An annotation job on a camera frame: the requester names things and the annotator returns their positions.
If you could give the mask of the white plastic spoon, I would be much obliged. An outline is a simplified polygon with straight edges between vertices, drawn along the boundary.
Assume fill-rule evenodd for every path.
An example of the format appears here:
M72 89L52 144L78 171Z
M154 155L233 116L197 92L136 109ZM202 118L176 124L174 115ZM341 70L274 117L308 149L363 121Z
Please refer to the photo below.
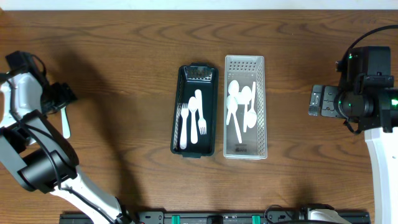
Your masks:
M251 108L248 111L247 117L246 117L248 128L253 128L256 125L256 121L257 121L257 114L254 109L255 97L256 97L256 82L253 82L252 93L251 93Z
M238 138L238 143L241 144L242 143L242 137L241 137L241 132L240 132L240 128L239 128L238 119L237 119L237 116L236 116L236 112L238 110L238 103L237 103L235 97L232 96L232 95L229 95L227 97L227 109L228 109L229 113L233 116L234 126L235 126L235 129L236 129L236 135L237 135L237 138Z
M228 93L230 96L235 97L239 93L239 83L237 80L231 81L231 83L228 85ZM229 121L231 118L231 112L228 110L227 111L227 117L226 117L226 124L229 125Z
M241 97L244 101L243 132L245 133L247 131L246 114L248 112L248 104L251 100L251 89L248 86L243 87Z
M190 140L192 144L196 144L198 142L197 121L196 121L196 112L198 106L197 106L197 99L194 96L192 96L188 101L188 109L191 112Z

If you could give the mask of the black perforated plastic basket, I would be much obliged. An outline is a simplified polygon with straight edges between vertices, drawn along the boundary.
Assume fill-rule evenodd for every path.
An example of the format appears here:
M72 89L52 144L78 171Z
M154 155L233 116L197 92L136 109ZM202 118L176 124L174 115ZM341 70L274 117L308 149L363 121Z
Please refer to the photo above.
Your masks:
M205 63L182 65L177 75L170 150L183 157L215 150L218 70Z

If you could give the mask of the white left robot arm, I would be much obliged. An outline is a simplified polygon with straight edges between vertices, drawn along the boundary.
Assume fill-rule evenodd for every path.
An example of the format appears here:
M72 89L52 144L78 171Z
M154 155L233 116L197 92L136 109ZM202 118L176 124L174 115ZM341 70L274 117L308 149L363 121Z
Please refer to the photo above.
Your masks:
M101 190L80 169L68 142L70 127L60 133L47 114L76 100L66 83L50 84L43 72L1 74L4 114L1 120L1 163L26 190L58 196L94 223L132 223L119 199Z

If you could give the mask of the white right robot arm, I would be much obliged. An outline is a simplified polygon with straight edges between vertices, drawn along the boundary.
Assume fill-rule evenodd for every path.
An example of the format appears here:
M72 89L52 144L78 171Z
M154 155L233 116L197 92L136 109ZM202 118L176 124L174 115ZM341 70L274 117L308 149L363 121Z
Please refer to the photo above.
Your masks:
M361 94L314 85L309 115L343 119L364 134L373 172L376 223L397 223L397 89L368 88Z

